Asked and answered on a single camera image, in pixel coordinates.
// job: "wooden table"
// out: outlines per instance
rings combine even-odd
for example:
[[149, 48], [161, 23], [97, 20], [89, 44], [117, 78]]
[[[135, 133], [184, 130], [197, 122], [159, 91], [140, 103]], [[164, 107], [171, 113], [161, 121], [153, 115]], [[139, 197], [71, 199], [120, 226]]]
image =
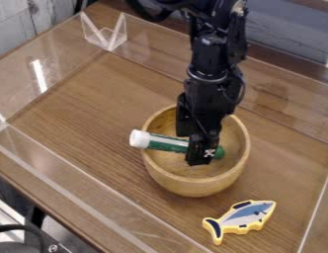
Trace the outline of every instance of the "wooden table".
[[[117, 16], [101, 3], [87, 13], [104, 26]], [[81, 36], [71, 22], [60, 29]], [[188, 52], [184, 45], [172, 42], [164, 41], [176, 50], [169, 56], [177, 62], [173, 78], [120, 57], [120, 51], [119, 55], [100, 51], [9, 119], [9, 124], [80, 172], [64, 161], [54, 163], [40, 144], [17, 137], [16, 152], [36, 170], [21, 169], [22, 163], [0, 151], [0, 176], [100, 251], [141, 252], [107, 222], [113, 205], [119, 207], [113, 215], [124, 212], [132, 218], [132, 211], [105, 194], [108, 186], [125, 197], [124, 201], [152, 213], [212, 252], [295, 252], [328, 177], [328, 85], [251, 58], [242, 64], [248, 91], [244, 108], [235, 114], [252, 141], [246, 171], [221, 193], [201, 199], [179, 197], [153, 182], [140, 152], [128, 146], [131, 129], [140, 128], [147, 117], [173, 103], [181, 90], [176, 80], [183, 78]], [[129, 45], [129, 52], [136, 49]], [[171, 69], [164, 58], [163, 52], [155, 51], [152, 63]], [[276, 202], [264, 229], [246, 236], [226, 235], [221, 246], [212, 246], [200, 228], [201, 218], [217, 217], [230, 205], [248, 199]], [[136, 235], [137, 228], [129, 233]], [[328, 252], [324, 230], [322, 234], [316, 229], [304, 252]], [[176, 241], [169, 248], [159, 246], [164, 234], [161, 237], [148, 240], [149, 245], [161, 252], [180, 252], [173, 250]]]

